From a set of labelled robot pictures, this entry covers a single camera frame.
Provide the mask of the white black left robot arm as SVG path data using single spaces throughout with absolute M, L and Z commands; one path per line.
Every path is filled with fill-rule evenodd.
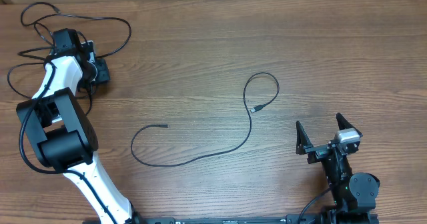
M 98 223 L 142 223 L 131 202 L 113 184 L 98 155 L 98 141 L 76 93 L 110 80 L 94 43 L 74 29 L 53 33 L 53 48 L 43 60 L 45 77 L 30 100 L 17 105 L 19 145 L 27 138 L 42 173 L 64 175 L 95 209 Z

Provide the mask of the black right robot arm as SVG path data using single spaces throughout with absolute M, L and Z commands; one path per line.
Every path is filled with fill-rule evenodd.
M 336 114 L 339 130 L 327 144 L 315 146 L 296 122 L 296 154 L 307 155 L 309 164 L 321 163 L 328 189 L 315 197 L 316 202 L 327 192 L 332 194 L 334 205 L 325 207 L 319 214 L 320 223 L 377 223 L 371 215 L 376 208 L 380 180 L 370 173 L 353 173 L 348 156 L 359 150 L 362 132 L 341 114 Z

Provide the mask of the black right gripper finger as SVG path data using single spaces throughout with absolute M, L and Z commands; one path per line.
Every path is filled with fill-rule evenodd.
M 313 148 L 312 142 L 304 131 L 303 125 L 300 121 L 296 121 L 297 141 L 296 141 L 296 154 L 304 155 L 307 150 Z
M 353 128 L 359 134 L 360 137 L 363 137 L 362 132 L 355 128 L 341 113 L 336 113 L 336 120 L 338 123 L 339 130 Z

